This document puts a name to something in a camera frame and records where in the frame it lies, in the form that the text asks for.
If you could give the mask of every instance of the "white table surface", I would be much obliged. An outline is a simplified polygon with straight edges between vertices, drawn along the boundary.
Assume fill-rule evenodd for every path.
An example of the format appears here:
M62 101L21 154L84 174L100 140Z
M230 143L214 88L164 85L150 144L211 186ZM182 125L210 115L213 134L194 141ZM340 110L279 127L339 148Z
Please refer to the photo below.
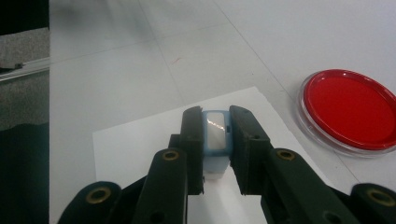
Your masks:
M301 132L294 103L307 76L330 68L396 92L395 8L390 0L50 0L50 223L96 181L92 133L249 87L338 189L396 190L396 153L335 154Z

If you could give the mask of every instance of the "petri dish lid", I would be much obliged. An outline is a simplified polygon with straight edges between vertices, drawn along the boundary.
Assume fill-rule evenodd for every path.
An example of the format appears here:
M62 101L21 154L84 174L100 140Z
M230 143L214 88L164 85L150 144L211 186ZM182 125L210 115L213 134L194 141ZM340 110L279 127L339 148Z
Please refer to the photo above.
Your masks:
M302 91L305 116L335 144L358 154L396 149L396 97L378 82L332 69L309 77Z

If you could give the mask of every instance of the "small white object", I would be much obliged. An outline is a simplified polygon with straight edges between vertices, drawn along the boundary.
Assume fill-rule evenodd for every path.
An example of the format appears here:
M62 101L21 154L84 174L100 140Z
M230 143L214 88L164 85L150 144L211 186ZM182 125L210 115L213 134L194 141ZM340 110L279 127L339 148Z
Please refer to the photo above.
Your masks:
M220 179L230 163L233 149L230 112L210 110L204 117L204 177Z

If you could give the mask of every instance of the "gray floor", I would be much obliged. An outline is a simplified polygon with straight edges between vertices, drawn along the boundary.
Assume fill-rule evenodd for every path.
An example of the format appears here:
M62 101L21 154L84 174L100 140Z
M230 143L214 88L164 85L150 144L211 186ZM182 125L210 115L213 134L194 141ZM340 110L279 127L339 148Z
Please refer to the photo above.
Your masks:
M0 66L12 67L50 56L50 32L37 29L0 36ZM50 72L0 82L0 131L50 120Z

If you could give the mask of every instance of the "screw hole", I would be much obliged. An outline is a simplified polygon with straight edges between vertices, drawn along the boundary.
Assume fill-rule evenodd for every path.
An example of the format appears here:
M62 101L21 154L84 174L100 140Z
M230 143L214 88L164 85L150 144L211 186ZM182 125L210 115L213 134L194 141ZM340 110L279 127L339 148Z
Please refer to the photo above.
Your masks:
M341 218L339 216L337 216L335 213L332 213L329 211L324 212L323 217L332 224L343 223L343 221L341 220Z
M178 158L178 152L169 150L163 153L163 159L166 161L174 161Z
M85 201L87 203L102 203L105 200L107 200L108 197L111 195L111 190L108 187L99 187L96 189L91 190L88 194L87 197L85 198Z
M392 207L396 205L395 200L385 192L378 189L367 190L368 196L376 203L385 205L387 207Z
M149 220L151 223L163 223L165 220L165 213L161 211L154 212L151 214Z
M276 155L277 155L280 159L285 160L285 161L292 161L292 160L294 160L294 158L295 158L294 153L292 153L292 152L290 152L290 151L287 151L287 150L279 150L279 151L276 153Z

